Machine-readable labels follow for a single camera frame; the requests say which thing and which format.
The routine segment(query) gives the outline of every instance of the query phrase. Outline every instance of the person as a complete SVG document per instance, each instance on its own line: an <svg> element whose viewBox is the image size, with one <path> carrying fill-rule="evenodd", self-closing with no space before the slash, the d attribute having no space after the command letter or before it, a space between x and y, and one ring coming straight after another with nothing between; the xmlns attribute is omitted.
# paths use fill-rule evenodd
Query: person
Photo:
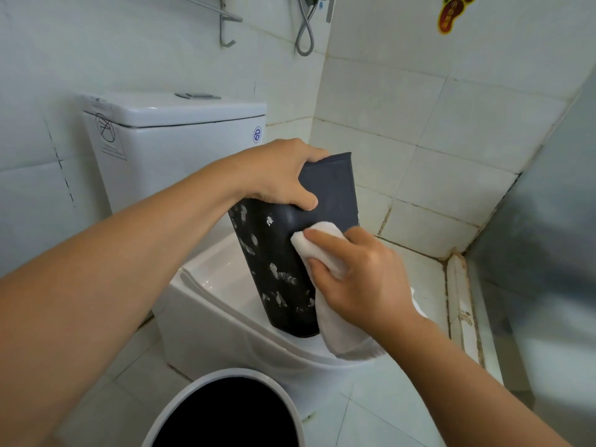
<svg viewBox="0 0 596 447"><path fill-rule="evenodd" d="M190 175L49 249L0 281L0 445L44 442L108 367L179 265L236 202L317 205L298 181L328 152L299 139L254 147ZM406 372L448 446L565 446L413 307L401 258L359 227L306 237L345 261L316 260L329 305Z"/></svg>

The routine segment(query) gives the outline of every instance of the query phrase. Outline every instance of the blue logo sticker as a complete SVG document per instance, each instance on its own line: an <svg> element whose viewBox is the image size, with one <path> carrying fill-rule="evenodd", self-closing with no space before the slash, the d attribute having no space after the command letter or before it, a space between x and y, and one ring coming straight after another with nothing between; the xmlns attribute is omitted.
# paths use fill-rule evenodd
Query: blue logo sticker
<svg viewBox="0 0 596 447"><path fill-rule="evenodd" d="M255 131L253 132L253 142L255 142L255 143L259 142L260 135L261 135L260 127L255 128Z"/></svg>

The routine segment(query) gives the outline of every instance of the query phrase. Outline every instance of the white cloth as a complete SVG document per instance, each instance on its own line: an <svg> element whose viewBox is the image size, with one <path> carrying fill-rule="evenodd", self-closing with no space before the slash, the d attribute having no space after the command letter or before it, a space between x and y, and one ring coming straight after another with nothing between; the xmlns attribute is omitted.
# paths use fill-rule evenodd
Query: white cloth
<svg viewBox="0 0 596 447"><path fill-rule="evenodd" d="M336 225L329 222L320 222L310 227L338 238L346 238ZM329 255L321 248L306 239L302 232L296 232L291 237L291 242L296 252L302 258L312 281L312 272L307 259L315 258L327 265L332 275L342 279L346 273L345 264L333 255ZM376 358L385 354L385 350L372 337L360 328L351 325L341 318L332 308L327 305L323 294L315 285L315 308L317 309L317 322L325 345L331 353L340 359L366 360ZM413 300L413 305L422 316L426 315Z"/></svg>

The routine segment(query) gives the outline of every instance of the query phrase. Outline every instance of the toilet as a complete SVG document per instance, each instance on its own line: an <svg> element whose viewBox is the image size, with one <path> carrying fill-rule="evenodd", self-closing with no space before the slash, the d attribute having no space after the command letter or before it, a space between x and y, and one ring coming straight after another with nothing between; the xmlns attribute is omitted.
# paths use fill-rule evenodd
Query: toilet
<svg viewBox="0 0 596 447"><path fill-rule="evenodd" d="M204 93L79 95L112 211L264 141L266 105ZM252 369L287 392L301 418L366 362L337 359L320 335L271 326L225 214L153 307L168 363L191 380Z"/></svg>

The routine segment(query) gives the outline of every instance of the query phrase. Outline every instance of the gray hose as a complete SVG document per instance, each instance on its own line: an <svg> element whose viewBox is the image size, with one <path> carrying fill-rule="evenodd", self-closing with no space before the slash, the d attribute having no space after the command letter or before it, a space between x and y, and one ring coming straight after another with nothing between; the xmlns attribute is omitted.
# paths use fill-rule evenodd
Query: gray hose
<svg viewBox="0 0 596 447"><path fill-rule="evenodd" d="M302 14L302 25L300 26L300 30L298 31L298 37L296 37L296 51L300 56L310 55L315 48L315 36L312 34L312 29L310 28L310 19L312 18L312 15L315 14L315 10L317 9L318 4L319 0L314 0L314 4L310 8L310 12L308 13L308 16L306 16L302 0L298 0L298 5L300 6L300 13ZM302 34L304 33L305 28L308 30L310 47L308 48L308 51L303 52L300 49L300 40L302 39Z"/></svg>

